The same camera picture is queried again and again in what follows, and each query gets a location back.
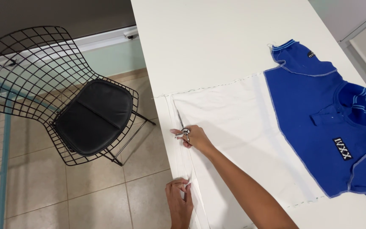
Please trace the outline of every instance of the blue shirt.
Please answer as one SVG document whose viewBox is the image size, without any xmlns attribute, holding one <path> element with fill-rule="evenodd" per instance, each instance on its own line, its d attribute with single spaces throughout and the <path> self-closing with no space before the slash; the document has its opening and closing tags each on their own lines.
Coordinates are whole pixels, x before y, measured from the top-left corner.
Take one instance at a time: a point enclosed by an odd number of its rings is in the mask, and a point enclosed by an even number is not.
<svg viewBox="0 0 366 229">
<path fill-rule="evenodd" d="M 294 40 L 273 47 L 265 71 L 279 128 L 330 198 L 366 194 L 366 88 Z"/>
</svg>

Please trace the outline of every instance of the black seat cushion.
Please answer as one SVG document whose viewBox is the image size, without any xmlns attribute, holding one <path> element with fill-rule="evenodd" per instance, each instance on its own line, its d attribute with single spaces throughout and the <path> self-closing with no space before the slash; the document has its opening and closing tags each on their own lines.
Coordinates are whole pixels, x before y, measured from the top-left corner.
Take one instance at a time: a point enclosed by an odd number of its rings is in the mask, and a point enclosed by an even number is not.
<svg viewBox="0 0 366 229">
<path fill-rule="evenodd" d="M 58 116 L 55 130 L 75 152 L 92 156 L 122 133 L 132 106 L 132 95 L 125 88 L 105 80 L 92 80 Z"/>
</svg>

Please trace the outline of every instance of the black wire chair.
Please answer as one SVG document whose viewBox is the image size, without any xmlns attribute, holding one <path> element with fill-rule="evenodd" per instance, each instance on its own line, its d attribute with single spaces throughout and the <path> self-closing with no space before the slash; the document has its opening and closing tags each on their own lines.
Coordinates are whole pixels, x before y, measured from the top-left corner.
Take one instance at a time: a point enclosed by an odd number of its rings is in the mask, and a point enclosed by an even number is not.
<svg viewBox="0 0 366 229">
<path fill-rule="evenodd" d="M 67 165 L 117 156 L 146 122 L 138 93 L 95 73 L 68 32 L 32 27 L 0 38 L 0 112 L 38 120 Z M 135 117 L 145 121 L 120 149 Z"/>
</svg>

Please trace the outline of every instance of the patch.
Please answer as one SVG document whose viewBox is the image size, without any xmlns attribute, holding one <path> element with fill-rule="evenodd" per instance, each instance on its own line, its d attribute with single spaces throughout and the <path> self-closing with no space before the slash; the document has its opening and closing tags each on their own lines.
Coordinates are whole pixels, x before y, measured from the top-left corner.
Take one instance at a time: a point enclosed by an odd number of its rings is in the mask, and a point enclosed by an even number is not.
<svg viewBox="0 0 366 229">
<path fill-rule="evenodd" d="M 348 150 L 347 146 L 345 145 L 345 143 L 342 141 L 342 139 L 340 137 L 333 138 L 333 142 L 334 142 L 335 146 L 337 147 L 338 152 L 341 154 L 342 158 L 344 159 L 344 161 L 348 161 L 353 158 L 351 156 L 351 153 Z"/>
<path fill-rule="evenodd" d="M 315 56 L 315 54 L 312 51 L 308 52 L 308 57 L 309 58 L 312 58 L 313 56 Z"/>
</svg>

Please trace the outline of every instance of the hand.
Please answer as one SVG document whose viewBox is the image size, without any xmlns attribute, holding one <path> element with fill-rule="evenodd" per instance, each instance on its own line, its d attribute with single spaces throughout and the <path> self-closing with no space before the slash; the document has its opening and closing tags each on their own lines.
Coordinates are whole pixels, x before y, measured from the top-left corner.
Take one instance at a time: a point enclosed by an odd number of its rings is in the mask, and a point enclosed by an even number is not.
<svg viewBox="0 0 366 229">
<path fill-rule="evenodd" d="M 203 128 L 198 125 L 188 126 L 186 127 L 190 130 L 189 139 L 190 143 L 187 142 L 187 137 L 183 135 L 183 137 L 178 137 L 177 139 L 183 139 L 183 145 L 187 148 L 194 146 L 196 149 L 200 150 L 201 153 L 205 153 L 210 151 L 210 149 L 215 149 L 214 145 L 208 139 L 206 133 L 204 133 Z M 181 131 L 177 129 L 171 129 L 171 133 L 180 134 Z"/>
<path fill-rule="evenodd" d="M 173 180 L 168 183 L 165 188 L 166 198 L 172 218 L 171 229 L 188 229 L 190 224 L 191 213 L 193 211 L 193 201 L 191 199 L 191 183 L 183 178 Z M 180 196 L 180 190 L 185 192 L 184 199 Z"/>
</svg>

